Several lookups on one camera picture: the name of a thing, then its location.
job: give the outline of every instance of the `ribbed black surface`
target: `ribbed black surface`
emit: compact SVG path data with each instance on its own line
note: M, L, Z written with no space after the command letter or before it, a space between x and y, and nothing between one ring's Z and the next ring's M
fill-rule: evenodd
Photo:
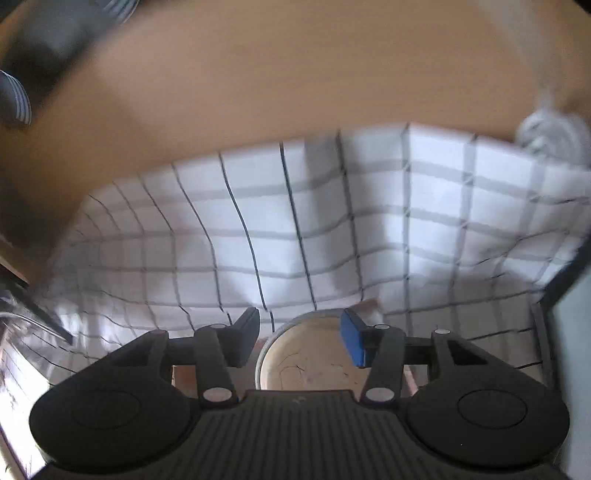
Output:
M468 480L565 479L540 465L523 472L482 473L431 456L398 417L357 404L350 392L251 392L232 409L203 415L190 437L150 466L112 475L61 471L49 465L36 480Z

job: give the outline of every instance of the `white cloth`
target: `white cloth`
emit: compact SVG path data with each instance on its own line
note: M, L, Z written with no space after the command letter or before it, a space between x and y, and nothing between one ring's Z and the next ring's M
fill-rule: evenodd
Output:
M37 296L75 343L19 349L56 383L156 327L192 335L256 306L267 336L373 298L409 335L446 327L536 363L527 293L589 230L590 177L415 125L175 162L89 196Z

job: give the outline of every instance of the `black object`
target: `black object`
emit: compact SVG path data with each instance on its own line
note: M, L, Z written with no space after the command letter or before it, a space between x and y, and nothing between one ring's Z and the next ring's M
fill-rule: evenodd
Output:
M574 0L579 7L585 10L588 14L591 14L591 1L590 0Z
M358 320L345 310L343 325L369 328ZM146 333L43 395L30 426L53 461L35 479L565 478L545 463L568 430L558 396L447 331L374 329L360 402L350 391L249 391L239 401L226 366L248 359L258 311L219 327ZM401 398L409 361L429 364L431 383ZM170 385L179 364L196 365L198 399ZM491 432L508 444L491 444Z
M0 22L22 2L22 0L2 0L0 1Z
M73 63L112 27L126 21L138 2L37 2L0 61L0 121L8 127L30 124Z

